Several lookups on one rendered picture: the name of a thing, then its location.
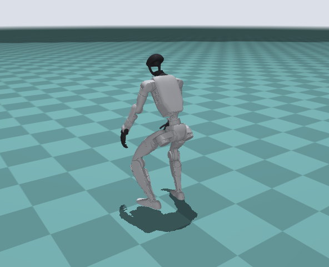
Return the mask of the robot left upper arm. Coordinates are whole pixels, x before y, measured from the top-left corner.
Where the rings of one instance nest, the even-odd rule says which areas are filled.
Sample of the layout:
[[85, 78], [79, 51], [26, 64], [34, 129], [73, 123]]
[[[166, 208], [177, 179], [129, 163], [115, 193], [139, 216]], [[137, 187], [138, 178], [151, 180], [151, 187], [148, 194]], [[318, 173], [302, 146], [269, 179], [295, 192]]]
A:
[[140, 91], [137, 96], [137, 106], [135, 113], [142, 113], [143, 105], [147, 99], [148, 93], [151, 92], [154, 88], [154, 80], [143, 81], [140, 85]]

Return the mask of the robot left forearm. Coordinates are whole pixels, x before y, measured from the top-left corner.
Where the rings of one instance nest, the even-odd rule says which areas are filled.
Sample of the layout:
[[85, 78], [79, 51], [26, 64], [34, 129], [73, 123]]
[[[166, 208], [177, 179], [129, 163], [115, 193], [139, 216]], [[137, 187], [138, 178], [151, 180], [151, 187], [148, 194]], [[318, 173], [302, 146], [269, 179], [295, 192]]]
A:
[[124, 125], [121, 127], [123, 132], [125, 129], [129, 129], [130, 131], [134, 121], [137, 119], [138, 116], [135, 114], [136, 108], [137, 106], [133, 104]]

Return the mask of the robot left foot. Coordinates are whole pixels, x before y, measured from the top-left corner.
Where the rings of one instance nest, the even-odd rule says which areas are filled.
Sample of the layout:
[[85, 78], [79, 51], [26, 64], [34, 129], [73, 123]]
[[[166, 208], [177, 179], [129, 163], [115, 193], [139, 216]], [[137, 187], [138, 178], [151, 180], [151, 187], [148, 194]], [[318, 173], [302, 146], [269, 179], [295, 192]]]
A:
[[[150, 199], [151, 200], [151, 199]], [[137, 203], [145, 206], [145, 207], [151, 207], [153, 209], [159, 210], [161, 209], [161, 203], [158, 200], [154, 199], [154, 202], [150, 202], [148, 198], [138, 198]]]

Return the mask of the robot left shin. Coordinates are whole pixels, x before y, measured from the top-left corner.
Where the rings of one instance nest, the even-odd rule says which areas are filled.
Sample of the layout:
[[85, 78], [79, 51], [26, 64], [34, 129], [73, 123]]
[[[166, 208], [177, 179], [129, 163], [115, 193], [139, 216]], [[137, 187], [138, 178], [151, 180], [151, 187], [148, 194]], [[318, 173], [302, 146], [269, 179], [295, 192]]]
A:
[[156, 198], [151, 187], [151, 179], [149, 178], [147, 169], [143, 169], [141, 163], [138, 160], [132, 161], [130, 168], [139, 186], [143, 189], [149, 201], [154, 202], [154, 199], [156, 200]]

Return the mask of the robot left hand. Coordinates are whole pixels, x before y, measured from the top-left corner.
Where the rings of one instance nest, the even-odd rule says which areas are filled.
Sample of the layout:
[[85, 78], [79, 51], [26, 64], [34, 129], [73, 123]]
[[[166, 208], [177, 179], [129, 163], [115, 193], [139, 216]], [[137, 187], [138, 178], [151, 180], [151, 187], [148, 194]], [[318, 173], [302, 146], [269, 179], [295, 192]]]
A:
[[128, 148], [125, 144], [126, 135], [128, 135], [128, 131], [129, 131], [129, 129], [125, 129], [124, 132], [121, 130], [121, 143], [122, 143], [123, 147], [125, 147], [125, 148]]

